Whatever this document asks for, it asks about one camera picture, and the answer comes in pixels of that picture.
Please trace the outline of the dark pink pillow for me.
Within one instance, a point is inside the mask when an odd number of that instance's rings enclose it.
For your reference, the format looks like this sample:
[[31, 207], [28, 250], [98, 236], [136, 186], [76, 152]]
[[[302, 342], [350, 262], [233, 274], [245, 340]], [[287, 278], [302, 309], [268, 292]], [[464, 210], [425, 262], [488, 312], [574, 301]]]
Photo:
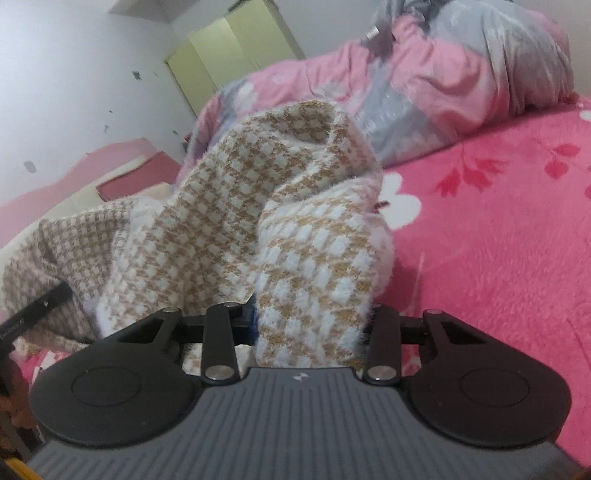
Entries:
[[139, 166], [102, 181], [95, 189], [105, 202], [135, 195], [161, 200], [171, 194], [179, 170], [179, 163], [166, 153], [158, 152]]

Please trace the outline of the pink grey floral duvet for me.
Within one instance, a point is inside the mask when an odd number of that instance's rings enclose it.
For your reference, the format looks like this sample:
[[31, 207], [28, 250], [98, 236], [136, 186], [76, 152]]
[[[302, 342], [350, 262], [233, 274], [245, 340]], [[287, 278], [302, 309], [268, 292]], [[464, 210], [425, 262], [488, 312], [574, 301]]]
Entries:
[[181, 170], [243, 117], [301, 101], [341, 107], [391, 166], [574, 89], [568, 37], [541, 13], [510, 1], [388, 1], [362, 39], [222, 87], [197, 116]]

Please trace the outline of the beige white houndstooth sweater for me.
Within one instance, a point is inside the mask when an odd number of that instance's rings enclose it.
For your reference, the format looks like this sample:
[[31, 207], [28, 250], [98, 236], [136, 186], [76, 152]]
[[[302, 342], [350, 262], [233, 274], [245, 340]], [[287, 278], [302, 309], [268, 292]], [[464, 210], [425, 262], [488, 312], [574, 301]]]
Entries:
[[383, 171], [356, 123], [310, 101], [235, 124], [167, 198], [43, 220], [10, 256], [15, 314], [60, 283], [73, 297], [28, 334], [74, 353], [166, 307], [253, 300], [263, 367], [359, 368], [394, 264]]

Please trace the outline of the pink cream headboard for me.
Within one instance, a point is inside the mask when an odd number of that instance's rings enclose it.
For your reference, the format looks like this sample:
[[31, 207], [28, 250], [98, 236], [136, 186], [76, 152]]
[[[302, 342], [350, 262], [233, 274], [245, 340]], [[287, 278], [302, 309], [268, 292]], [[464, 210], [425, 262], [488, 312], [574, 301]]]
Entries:
[[144, 139], [114, 143], [85, 155], [56, 181], [1, 204], [1, 261], [5, 262], [42, 219], [57, 219], [103, 203], [95, 187], [139, 166], [158, 151]]

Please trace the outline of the pink floral fleece bedsheet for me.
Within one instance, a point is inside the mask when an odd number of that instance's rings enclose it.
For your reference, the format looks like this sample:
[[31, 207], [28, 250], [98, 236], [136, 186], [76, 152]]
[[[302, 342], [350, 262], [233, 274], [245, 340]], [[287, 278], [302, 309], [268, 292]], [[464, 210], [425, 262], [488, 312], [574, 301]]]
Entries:
[[557, 370], [560, 444], [590, 457], [589, 107], [490, 128], [392, 171], [377, 203], [394, 242], [377, 301], [450, 312]]

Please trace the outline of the yellow-green wardrobe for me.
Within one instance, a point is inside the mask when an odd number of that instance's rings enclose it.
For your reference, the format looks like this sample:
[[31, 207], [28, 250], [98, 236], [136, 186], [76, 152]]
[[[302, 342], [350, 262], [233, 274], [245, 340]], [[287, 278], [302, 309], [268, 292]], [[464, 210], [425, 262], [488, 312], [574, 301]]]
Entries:
[[187, 34], [165, 60], [194, 113], [221, 87], [304, 52], [273, 1], [240, 1], [223, 17]]

